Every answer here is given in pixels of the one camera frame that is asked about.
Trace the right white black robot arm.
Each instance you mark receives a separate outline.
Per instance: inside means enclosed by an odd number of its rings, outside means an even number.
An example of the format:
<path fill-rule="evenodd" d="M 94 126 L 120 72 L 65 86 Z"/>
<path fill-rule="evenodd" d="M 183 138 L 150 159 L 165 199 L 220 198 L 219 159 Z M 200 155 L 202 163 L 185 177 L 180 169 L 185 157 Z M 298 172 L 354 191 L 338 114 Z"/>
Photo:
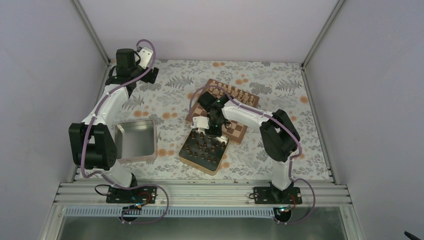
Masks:
<path fill-rule="evenodd" d="M 230 121 L 241 123 L 260 133 L 263 148 L 273 160 L 270 183 L 271 198 L 278 204 L 290 197 L 293 186 L 291 163 L 293 153 L 301 151 L 300 135 L 288 114 L 279 109 L 264 111 L 246 105 L 228 95 L 220 98 L 203 93 L 197 103 L 206 111 L 205 117 L 192 120 L 193 128 L 201 128 L 211 137 L 220 137 L 222 127 Z"/>

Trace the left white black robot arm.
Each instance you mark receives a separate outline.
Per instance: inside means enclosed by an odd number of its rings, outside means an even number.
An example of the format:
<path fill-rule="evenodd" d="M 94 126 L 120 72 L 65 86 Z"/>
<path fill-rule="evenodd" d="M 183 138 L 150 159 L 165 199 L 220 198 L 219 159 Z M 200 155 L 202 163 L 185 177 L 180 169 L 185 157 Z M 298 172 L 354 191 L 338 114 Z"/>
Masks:
<path fill-rule="evenodd" d="M 68 129 L 72 159 L 84 178 L 103 177 L 119 196 L 131 203 L 139 197 L 134 174 L 118 162 L 118 149 L 110 132 L 117 113 L 127 102 L 138 81 L 155 83 L 158 68 L 155 52 L 147 47 L 121 48 L 116 51 L 116 65 L 105 82 L 103 93 L 90 114 Z"/>

